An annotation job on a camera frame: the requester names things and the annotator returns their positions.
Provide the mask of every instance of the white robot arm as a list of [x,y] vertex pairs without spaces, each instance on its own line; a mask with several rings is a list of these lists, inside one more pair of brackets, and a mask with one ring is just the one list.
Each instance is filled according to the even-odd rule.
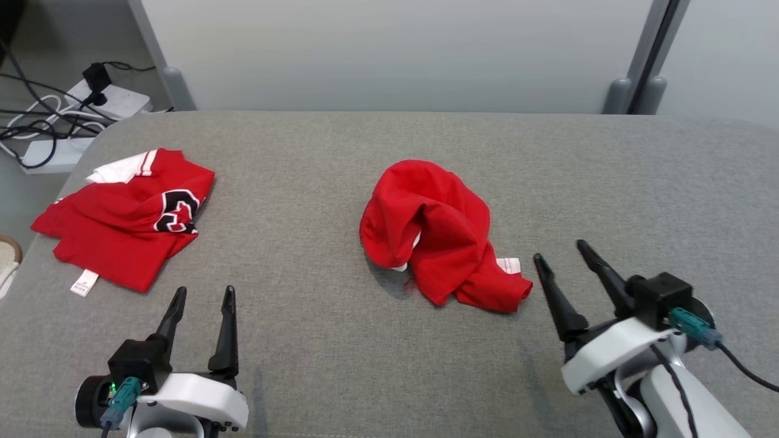
[[[669,316],[677,313],[672,312],[684,309],[714,329],[714,318],[693,298],[693,287],[667,273],[624,281],[584,240],[576,245],[614,303],[615,319],[589,327],[558,288],[544,257],[535,255],[538,277],[565,345],[562,378],[568,389],[574,394],[597,390],[625,437],[749,437],[682,363],[682,355],[700,342],[674,326]],[[722,348],[719,338],[703,341],[710,349]],[[635,376],[640,378],[625,387]]]
[[238,322],[235,290],[227,286],[217,350],[207,373],[173,373],[171,349],[184,314],[186,288],[179,288],[160,327],[145,341],[128,339],[108,361],[111,373],[84,380],[76,395],[82,427],[126,431],[127,438],[171,438],[192,433],[217,438],[244,429],[249,406],[238,391]]

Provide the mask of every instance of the folded red jersey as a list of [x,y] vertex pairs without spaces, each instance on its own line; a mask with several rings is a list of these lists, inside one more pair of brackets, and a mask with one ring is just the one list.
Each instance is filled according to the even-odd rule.
[[91,184],[50,205],[32,229],[60,239],[58,260],[145,293],[197,237],[192,217],[213,177],[180,150],[151,150],[95,169]]
[[360,239],[381,267],[402,270],[409,263],[419,290],[437,306],[454,294],[482,309],[516,312],[533,283],[513,273],[518,260],[500,260],[499,266],[489,221],[487,204],[457,175],[407,160],[388,168],[376,184]]

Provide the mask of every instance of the teal connector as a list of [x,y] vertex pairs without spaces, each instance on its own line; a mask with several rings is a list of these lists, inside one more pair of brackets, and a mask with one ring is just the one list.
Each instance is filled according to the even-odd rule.
[[672,327],[692,337],[710,350],[716,350],[718,342],[722,342],[722,334],[711,328],[709,323],[690,312],[677,307],[668,314],[668,322]]
[[141,391],[141,381],[135,377],[127,377],[108,402],[108,409],[100,417],[100,426],[105,429],[110,422],[109,429],[118,429],[125,412],[138,401]]

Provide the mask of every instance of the gray fabric surface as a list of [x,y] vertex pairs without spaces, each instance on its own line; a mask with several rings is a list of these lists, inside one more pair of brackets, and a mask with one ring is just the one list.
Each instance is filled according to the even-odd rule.
[[[358,221],[382,171],[404,158],[456,172],[492,209],[498,256],[544,253],[591,323],[612,311],[581,261],[585,238],[624,275],[671,271],[696,287],[742,361],[779,381],[779,135],[712,119],[600,115],[198,112],[120,122],[90,169],[158,147],[183,149],[217,180],[200,236],[148,295],[100,281],[36,237],[0,306],[2,436],[98,436],[72,417],[76,389],[128,337],[153,331],[189,287],[172,363],[206,368],[224,286],[238,291],[249,430],[235,436],[618,436],[596,394],[560,374],[540,288],[516,315],[405,294],[407,274],[374,268]],[[777,395],[720,353],[687,366],[754,437],[776,436]]]

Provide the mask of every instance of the power strip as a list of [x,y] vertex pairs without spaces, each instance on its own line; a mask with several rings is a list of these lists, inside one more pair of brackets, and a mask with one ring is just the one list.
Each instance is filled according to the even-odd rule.
[[[42,173],[70,173],[81,159],[81,155],[92,144],[94,138],[71,138],[57,140],[57,150],[51,160],[35,169],[25,169],[28,175]],[[51,153],[51,140],[38,140],[30,142],[27,153],[24,154],[22,162],[27,166],[34,166],[42,163]]]
[[[84,101],[92,94],[92,90],[90,89],[90,86],[86,84],[86,79],[82,79],[81,82],[71,88],[68,93],[77,97],[79,100]],[[106,87],[105,90],[103,90],[103,94],[108,101],[100,106],[93,106],[108,117],[123,119],[154,109],[154,106],[151,104],[151,97],[115,85]],[[68,101],[68,104],[76,105],[76,107],[78,107],[79,102],[76,99],[73,99],[67,94],[65,95],[65,99]]]

